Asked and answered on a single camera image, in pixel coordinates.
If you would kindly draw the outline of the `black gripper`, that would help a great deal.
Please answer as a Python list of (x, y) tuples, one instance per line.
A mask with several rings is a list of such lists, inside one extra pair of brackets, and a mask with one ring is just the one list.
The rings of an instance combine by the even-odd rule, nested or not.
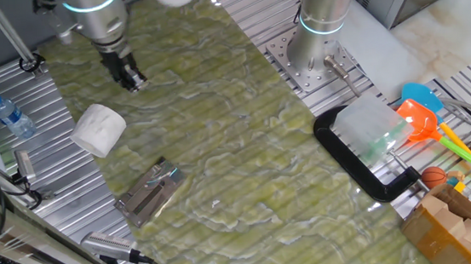
[(107, 68), (115, 81), (130, 93), (144, 88), (147, 78), (133, 67), (134, 61), (129, 45), (119, 46), (110, 52), (100, 52), (101, 62)]

